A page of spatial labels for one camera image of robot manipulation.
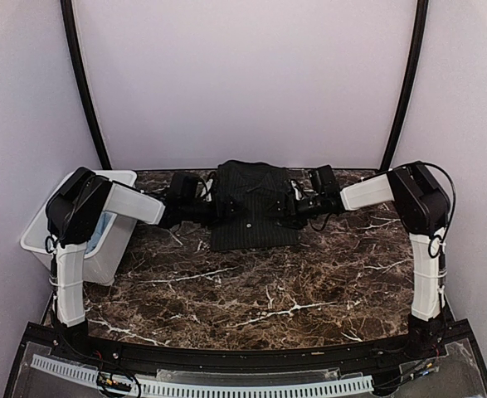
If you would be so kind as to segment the black pinstriped shirt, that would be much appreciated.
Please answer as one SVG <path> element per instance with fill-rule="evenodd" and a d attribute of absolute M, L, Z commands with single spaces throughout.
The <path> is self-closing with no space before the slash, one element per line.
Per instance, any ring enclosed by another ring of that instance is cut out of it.
<path fill-rule="evenodd" d="M 215 252 L 295 245 L 299 233 L 284 227 L 271 211 L 283 209 L 290 193 L 284 167 L 268 163 L 227 161 L 217 168 L 215 202 L 223 218 L 212 225 L 210 249 Z"/>

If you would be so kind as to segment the light blue garment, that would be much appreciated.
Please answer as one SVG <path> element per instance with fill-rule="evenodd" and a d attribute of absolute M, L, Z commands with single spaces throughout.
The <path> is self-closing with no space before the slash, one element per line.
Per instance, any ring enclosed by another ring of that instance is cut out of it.
<path fill-rule="evenodd" d="M 100 218 L 96 224 L 95 230 L 87 243 L 86 253 L 92 252 L 99 244 L 103 233 L 111 219 L 111 214 L 108 212 L 102 212 Z"/>

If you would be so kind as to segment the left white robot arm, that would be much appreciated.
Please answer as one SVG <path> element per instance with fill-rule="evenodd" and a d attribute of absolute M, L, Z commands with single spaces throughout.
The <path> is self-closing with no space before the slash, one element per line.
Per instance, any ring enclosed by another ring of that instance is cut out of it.
<path fill-rule="evenodd" d="M 175 173 L 165 191 L 148 194 L 79 167 L 45 207 L 56 325 L 75 328 L 85 323 L 85 252 L 104 212 L 163 229 L 183 221 L 211 226 L 235 213 L 232 201 L 219 196 L 214 183 L 207 184 L 190 172 Z"/>

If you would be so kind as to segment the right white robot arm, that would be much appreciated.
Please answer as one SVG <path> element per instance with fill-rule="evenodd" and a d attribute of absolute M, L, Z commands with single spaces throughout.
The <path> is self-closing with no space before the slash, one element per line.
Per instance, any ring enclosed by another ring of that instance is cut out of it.
<path fill-rule="evenodd" d="M 422 326 L 440 318 L 445 301 L 445 245 L 455 214 L 456 192 L 446 192 L 431 173 L 435 164 L 416 161 L 341 187 L 329 166 L 309 172 L 313 191 L 289 181 L 288 191 L 265 214 L 281 226 L 301 229 L 327 217 L 391 202 L 412 244 L 414 293 L 412 320 Z"/>

